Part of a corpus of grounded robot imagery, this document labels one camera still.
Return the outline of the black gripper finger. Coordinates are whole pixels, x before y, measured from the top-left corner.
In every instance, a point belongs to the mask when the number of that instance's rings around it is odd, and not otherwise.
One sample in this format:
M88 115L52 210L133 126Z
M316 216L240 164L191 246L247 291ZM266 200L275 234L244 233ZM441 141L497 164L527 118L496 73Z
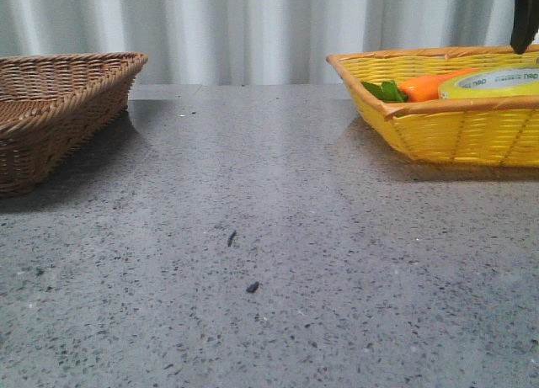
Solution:
M538 33L538 0L514 0L513 29L510 46L521 55Z

